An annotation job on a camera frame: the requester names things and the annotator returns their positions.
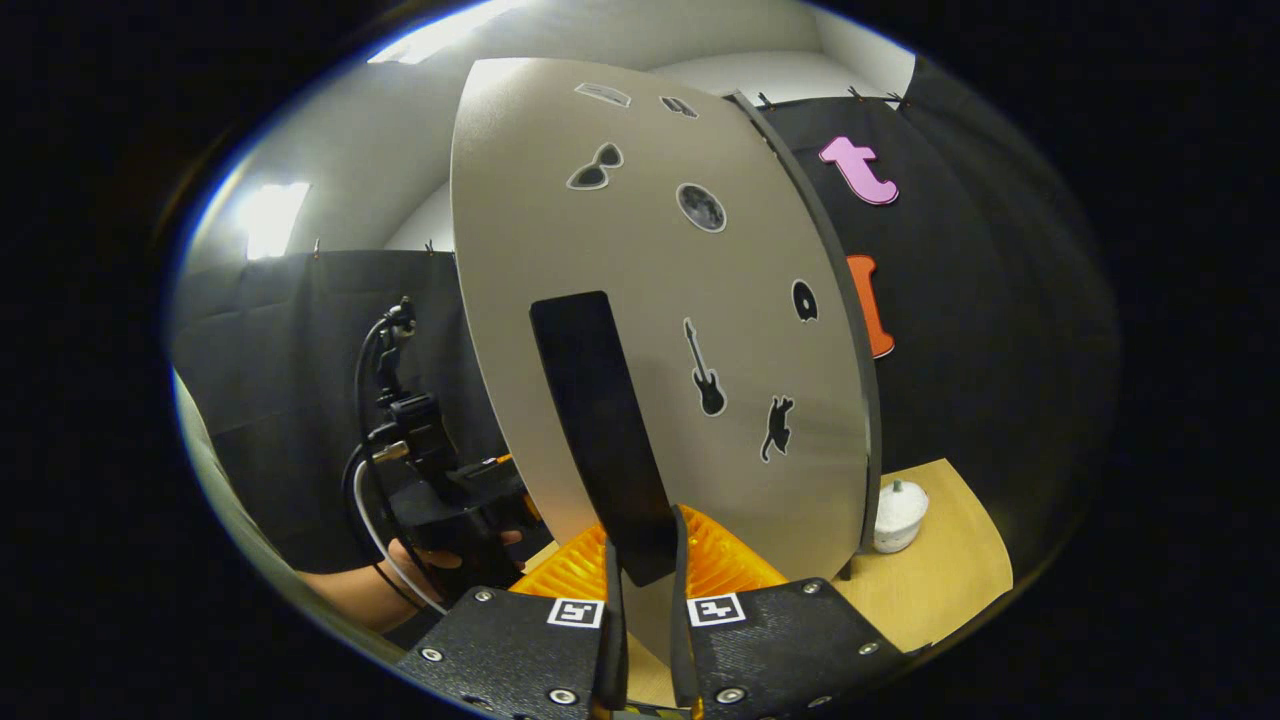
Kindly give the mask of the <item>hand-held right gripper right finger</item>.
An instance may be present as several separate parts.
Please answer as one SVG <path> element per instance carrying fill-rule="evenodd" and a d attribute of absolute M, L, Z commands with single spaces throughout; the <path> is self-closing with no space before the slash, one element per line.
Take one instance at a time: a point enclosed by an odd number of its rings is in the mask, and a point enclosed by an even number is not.
<path fill-rule="evenodd" d="M 837 719 L 908 666 L 831 582 L 790 582 L 705 514 L 672 514 L 669 667 L 691 717 Z"/>

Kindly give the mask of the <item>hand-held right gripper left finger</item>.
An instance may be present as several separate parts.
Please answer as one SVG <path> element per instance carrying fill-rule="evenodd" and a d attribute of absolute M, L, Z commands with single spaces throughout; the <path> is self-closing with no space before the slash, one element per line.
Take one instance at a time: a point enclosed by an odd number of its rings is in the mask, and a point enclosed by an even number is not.
<path fill-rule="evenodd" d="M 628 634 L 605 529 L 581 532 L 508 589 L 466 591 L 398 671 L 489 719 L 609 719 L 626 703 Z"/>

